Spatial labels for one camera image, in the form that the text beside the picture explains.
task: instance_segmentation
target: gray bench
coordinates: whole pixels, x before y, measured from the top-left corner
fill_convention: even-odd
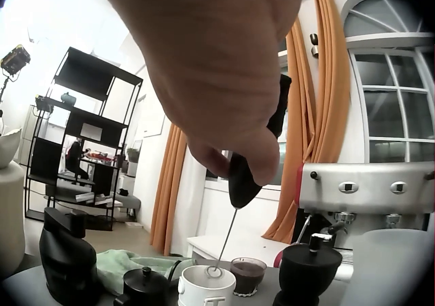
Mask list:
[[[69,197],[75,199],[76,195],[90,192],[90,187],[74,185],[71,182],[65,180],[58,180],[56,187],[52,185],[45,185],[45,195],[48,196],[47,207],[50,206],[51,200],[53,200],[53,206],[57,196]],[[121,196],[115,195],[115,200],[122,203],[122,207],[127,210],[132,209],[133,215],[136,220],[137,212],[140,210],[140,199],[133,195]]]

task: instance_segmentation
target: black metal shelf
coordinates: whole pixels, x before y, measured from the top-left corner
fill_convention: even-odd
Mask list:
[[[115,120],[112,120],[112,119],[109,119],[109,118],[105,118],[105,117],[97,115],[95,113],[82,110],[82,109],[80,109],[78,107],[72,107],[72,106],[70,106],[68,104],[65,104],[65,103],[63,103],[61,101],[57,101],[57,100],[55,100],[53,98],[50,98],[50,97],[44,97],[44,102],[46,102],[47,104],[51,104],[51,105],[53,105],[55,107],[60,107],[60,108],[62,108],[64,110],[68,110],[70,112],[74,112],[76,114],[83,115],[83,116],[85,116],[88,119],[96,120],[98,122],[103,122],[103,123],[105,123],[105,124],[107,124],[109,126],[120,127],[120,128],[127,128],[128,127],[127,124],[123,124],[121,122],[118,122],[118,121],[115,121]]]
[[[57,177],[59,179],[67,180],[70,182],[78,182],[79,184],[85,184],[85,185],[91,185],[91,186],[95,185],[95,182],[93,182],[92,180],[72,177],[72,176],[68,176],[66,174],[58,174]]]
[[[56,182],[57,182],[57,180],[41,177],[35,174],[29,174],[28,179],[36,182],[42,182],[43,184],[52,185],[52,186],[56,186]]]
[[[104,113],[106,101],[110,95],[115,79],[121,79],[124,82],[134,86],[129,103],[126,106],[124,120],[122,123],[101,116]],[[38,100],[39,114],[31,141],[25,181],[24,209],[26,218],[44,221],[43,212],[30,209],[30,186],[32,181],[36,181],[44,183],[45,185],[50,185],[54,188],[51,189],[49,193],[53,196],[48,196],[48,205],[50,205],[50,201],[53,201],[53,206],[55,206],[56,201],[59,201],[72,205],[82,205],[91,208],[105,209],[106,215],[103,217],[90,215],[87,216],[87,229],[112,230],[114,221],[115,194],[111,196],[112,203],[110,206],[108,206],[107,204],[94,205],[93,202],[89,204],[86,202],[77,202],[75,197],[61,196],[56,190],[58,179],[62,179],[70,182],[91,185],[91,191],[96,194],[108,194],[112,190],[112,181],[115,180],[113,191],[116,191],[120,171],[120,168],[112,165],[116,163],[105,164],[82,158],[82,161],[95,165],[92,180],[83,180],[81,178],[77,178],[76,176],[73,177],[65,174],[58,174],[58,165],[66,135],[81,138],[83,140],[81,145],[82,148],[83,142],[89,141],[113,148],[115,150],[123,149],[126,142],[129,123],[132,119],[135,103],[139,96],[142,82],[143,80],[139,77],[128,73],[125,70],[116,67],[115,65],[105,62],[104,60],[74,48],[68,49],[61,64],[59,65],[59,68],[56,71],[56,75],[53,77],[52,84],[58,84],[62,87],[69,88],[78,93],[102,101],[101,109],[98,114],[95,114],[68,104],[64,104],[63,102],[48,96]],[[48,107],[49,105],[53,107],[59,107],[70,112],[61,144],[38,137],[42,118],[44,117],[45,113],[53,111],[53,107]],[[90,136],[93,138],[82,136],[82,134],[85,134],[83,133],[83,129],[86,128],[84,126],[85,124],[89,125],[88,128],[92,132]]]
[[[39,212],[39,211],[28,209],[26,211],[26,218],[43,222],[44,221],[44,212]]]
[[[87,206],[87,207],[92,207],[92,208],[102,208],[102,209],[112,208],[112,205],[110,205],[109,207],[107,206],[108,203],[94,205],[93,203],[77,202],[75,197],[70,197],[70,196],[56,195],[56,196],[51,197],[51,198],[53,200],[55,200],[56,202],[64,202],[64,203],[74,204],[74,205],[82,205],[82,206]]]

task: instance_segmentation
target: paper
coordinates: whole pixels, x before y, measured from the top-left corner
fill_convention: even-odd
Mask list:
[[[101,141],[101,133],[103,129],[99,127],[92,126],[91,124],[84,123],[82,126],[82,130],[80,132],[80,136],[87,137],[93,139],[95,141]]]

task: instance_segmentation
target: milk frother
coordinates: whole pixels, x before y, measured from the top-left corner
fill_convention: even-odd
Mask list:
[[[284,116],[289,101],[289,89],[291,83],[292,79],[289,76],[281,74],[279,81],[280,94],[277,110],[269,119],[269,123],[267,124],[267,128],[274,134],[277,140],[282,133],[282,126],[284,124]],[[236,218],[237,210],[248,205],[249,202],[252,201],[255,196],[257,196],[261,188],[261,186],[255,183],[247,160],[241,155],[233,153],[230,160],[228,191],[230,194],[231,205],[233,205],[235,211],[224,242],[224,246],[222,247],[221,254],[219,255],[219,259],[217,260],[215,266],[210,266],[206,269],[207,275],[214,278],[220,278],[223,275],[223,271],[219,268],[219,263],[221,261],[222,254],[224,253],[225,246],[227,245],[228,238]]]

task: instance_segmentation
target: gray countertop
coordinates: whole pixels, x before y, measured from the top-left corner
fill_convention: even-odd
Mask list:
[[[212,265],[214,261],[201,259],[199,264]],[[229,269],[229,262],[221,262],[221,266]],[[233,297],[233,306],[269,306],[272,305],[275,295],[280,290],[278,283],[279,269],[267,268],[263,282],[258,291],[252,297]],[[3,284],[6,290],[16,299],[19,305],[26,306],[60,306],[47,290],[44,269],[34,267],[19,272],[7,278]],[[339,306],[347,284],[340,281],[333,281],[329,288],[320,296],[319,306]],[[103,295],[97,306],[112,306],[114,296]],[[177,306],[178,292],[173,289],[171,293],[170,306]]]

